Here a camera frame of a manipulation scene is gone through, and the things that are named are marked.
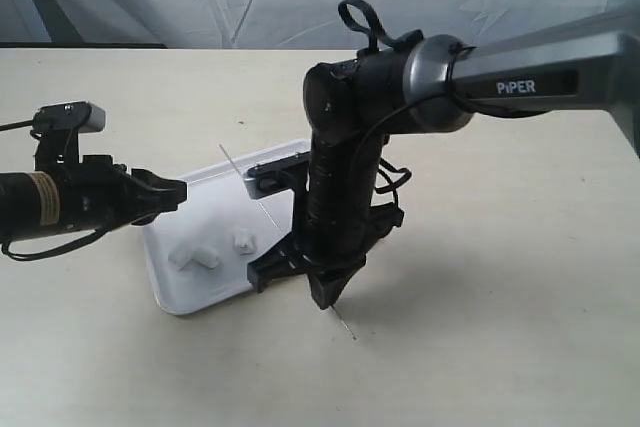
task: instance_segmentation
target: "white table surface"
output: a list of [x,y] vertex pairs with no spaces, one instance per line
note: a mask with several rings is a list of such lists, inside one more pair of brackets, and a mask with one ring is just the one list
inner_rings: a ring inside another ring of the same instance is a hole
[[[307,137],[304,73],[348,56],[0,50],[0,120],[87,99],[108,126],[82,152],[179,175]],[[0,171],[34,148],[1,134]],[[337,305],[356,341],[304,278],[165,314],[126,228],[0,260],[0,425],[640,425],[640,162],[612,120],[476,118],[385,155],[414,179]]]

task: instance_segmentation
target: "label sticker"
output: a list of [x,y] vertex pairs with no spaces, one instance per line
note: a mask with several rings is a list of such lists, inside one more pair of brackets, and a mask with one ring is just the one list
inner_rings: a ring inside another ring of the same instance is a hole
[[60,194],[58,186],[49,174],[27,174],[40,194],[40,225],[55,225],[60,220]]

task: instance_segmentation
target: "table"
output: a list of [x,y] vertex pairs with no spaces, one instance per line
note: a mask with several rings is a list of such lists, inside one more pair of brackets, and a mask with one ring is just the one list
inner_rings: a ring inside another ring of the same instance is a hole
[[[90,100],[107,128],[82,152],[170,177],[222,161],[218,143],[239,156],[308,137],[304,73],[349,56],[4,50],[0,117]],[[34,148],[3,133],[0,170],[30,170]],[[414,178],[405,226],[337,305],[357,340],[304,278],[165,314],[125,228],[0,260],[0,424],[639,425],[640,163],[613,121],[478,117],[385,156]]]

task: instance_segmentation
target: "white plastic tray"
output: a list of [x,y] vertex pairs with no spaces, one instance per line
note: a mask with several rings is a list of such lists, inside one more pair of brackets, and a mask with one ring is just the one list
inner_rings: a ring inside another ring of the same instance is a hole
[[[234,163],[244,173],[255,164],[307,150],[309,142],[297,140],[234,159]],[[262,206],[250,199],[229,162],[192,172],[181,180],[188,184],[186,202],[176,212],[162,214],[143,227],[146,263],[156,301],[162,310],[173,315],[190,314],[251,290],[247,263],[289,232],[293,209],[290,191],[261,199]],[[248,228],[256,234],[254,254],[235,252],[232,232],[236,227]],[[192,261],[179,270],[168,256],[185,241],[215,247],[221,264],[209,270]]]

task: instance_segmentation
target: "white tray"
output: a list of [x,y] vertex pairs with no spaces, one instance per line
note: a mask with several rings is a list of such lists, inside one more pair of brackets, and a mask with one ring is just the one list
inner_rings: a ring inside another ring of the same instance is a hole
[[[234,163],[244,173],[255,164],[308,150],[309,141],[297,140],[234,159]],[[188,184],[187,200],[176,212],[162,214],[142,228],[156,301],[162,310],[173,315],[190,314],[251,290],[247,263],[289,232],[293,209],[291,191],[261,199],[262,206],[250,199],[242,179],[229,162],[192,172],[181,180]],[[256,234],[254,254],[235,252],[232,232],[236,227],[248,228]],[[221,264],[209,270],[192,261],[179,270],[169,262],[168,256],[187,240],[215,247]]]

